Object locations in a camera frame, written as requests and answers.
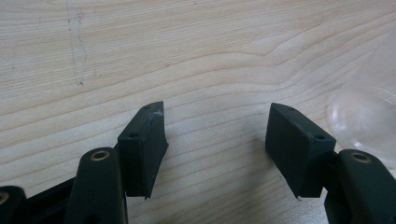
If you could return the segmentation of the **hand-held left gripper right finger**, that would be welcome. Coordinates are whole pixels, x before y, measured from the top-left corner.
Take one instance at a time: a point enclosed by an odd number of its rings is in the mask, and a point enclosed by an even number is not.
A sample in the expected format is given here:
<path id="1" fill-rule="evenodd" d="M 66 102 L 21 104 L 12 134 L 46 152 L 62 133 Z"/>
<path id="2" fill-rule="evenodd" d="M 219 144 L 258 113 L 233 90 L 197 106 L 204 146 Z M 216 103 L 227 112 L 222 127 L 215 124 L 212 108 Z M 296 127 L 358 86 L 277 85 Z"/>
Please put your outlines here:
<path id="1" fill-rule="evenodd" d="M 375 156 L 336 140 L 297 109 L 272 103 L 265 149 L 295 197 L 326 189 L 329 224 L 396 224 L 396 178 Z"/>

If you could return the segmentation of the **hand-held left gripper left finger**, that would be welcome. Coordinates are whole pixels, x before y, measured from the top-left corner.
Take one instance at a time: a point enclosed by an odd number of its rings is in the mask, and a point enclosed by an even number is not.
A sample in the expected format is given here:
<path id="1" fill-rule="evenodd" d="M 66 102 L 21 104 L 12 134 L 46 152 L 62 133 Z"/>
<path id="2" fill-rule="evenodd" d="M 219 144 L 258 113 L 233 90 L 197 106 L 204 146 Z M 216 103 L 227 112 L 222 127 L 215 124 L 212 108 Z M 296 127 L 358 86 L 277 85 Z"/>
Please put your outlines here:
<path id="1" fill-rule="evenodd" d="M 114 147 L 81 157 L 64 224 L 128 224 L 126 199 L 151 196 L 167 148 L 163 102 L 141 107 Z"/>

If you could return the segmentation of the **clear plastic cup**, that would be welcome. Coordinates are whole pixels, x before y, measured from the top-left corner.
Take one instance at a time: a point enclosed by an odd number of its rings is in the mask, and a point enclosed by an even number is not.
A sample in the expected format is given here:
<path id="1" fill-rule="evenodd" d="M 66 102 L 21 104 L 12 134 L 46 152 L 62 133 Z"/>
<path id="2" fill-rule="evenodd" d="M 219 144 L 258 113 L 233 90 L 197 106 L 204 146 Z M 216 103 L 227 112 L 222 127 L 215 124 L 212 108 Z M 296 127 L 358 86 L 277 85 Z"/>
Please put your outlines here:
<path id="1" fill-rule="evenodd" d="M 329 117 L 341 147 L 373 154 L 396 172 L 396 29 L 334 95 Z"/>

